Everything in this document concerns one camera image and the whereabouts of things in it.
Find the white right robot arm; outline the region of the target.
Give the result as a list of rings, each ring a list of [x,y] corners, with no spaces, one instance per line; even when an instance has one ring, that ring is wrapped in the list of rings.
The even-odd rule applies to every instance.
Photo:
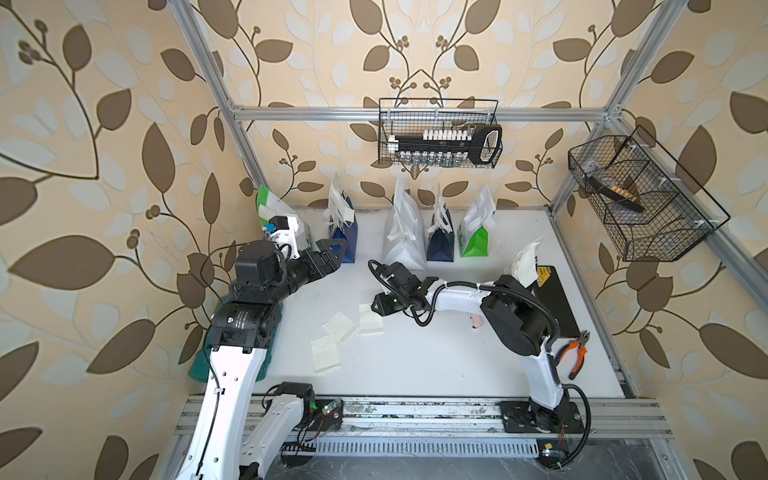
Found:
[[[530,402],[550,411],[560,406],[565,389],[552,355],[561,333],[559,321],[517,279],[510,275],[490,283],[421,279],[399,262],[376,260],[370,260],[368,268],[384,287],[372,302],[374,313],[382,317],[402,313],[420,327],[428,326],[440,311],[479,315],[503,346],[522,358]]]

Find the large green white bag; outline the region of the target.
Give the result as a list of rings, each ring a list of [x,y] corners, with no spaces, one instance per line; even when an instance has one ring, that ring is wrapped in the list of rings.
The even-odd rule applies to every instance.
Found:
[[[256,206],[265,238],[283,247],[291,259],[298,259],[304,250],[313,248],[308,224],[264,185],[258,188]]]

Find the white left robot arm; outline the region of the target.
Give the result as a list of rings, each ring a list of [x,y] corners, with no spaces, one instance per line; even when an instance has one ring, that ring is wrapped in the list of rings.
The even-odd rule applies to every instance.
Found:
[[[209,379],[178,478],[263,479],[289,434],[317,419],[313,387],[282,382],[259,424],[245,431],[253,387],[281,320],[281,302],[337,271],[346,246],[342,239],[321,239],[302,251],[270,240],[240,247],[230,298],[209,329]]]

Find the white paper bag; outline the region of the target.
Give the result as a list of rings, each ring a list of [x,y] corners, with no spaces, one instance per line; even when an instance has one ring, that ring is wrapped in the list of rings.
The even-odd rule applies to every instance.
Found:
[[[427,268],[422,214],[402,179],[396,182],[385,222],[382,256],[385,264],[401,263],[411,271]]]

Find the small blue paper bag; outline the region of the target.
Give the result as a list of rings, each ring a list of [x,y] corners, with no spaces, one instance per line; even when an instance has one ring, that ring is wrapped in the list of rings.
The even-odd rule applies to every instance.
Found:
[[[356,261],[358,230],[359,228],[356,217],[351,227],[335,229],[333,233],[331,233],[328,228],[330,239],[345,239],[347,241],[347,249],[343,258],[343,263],[354,263]]]

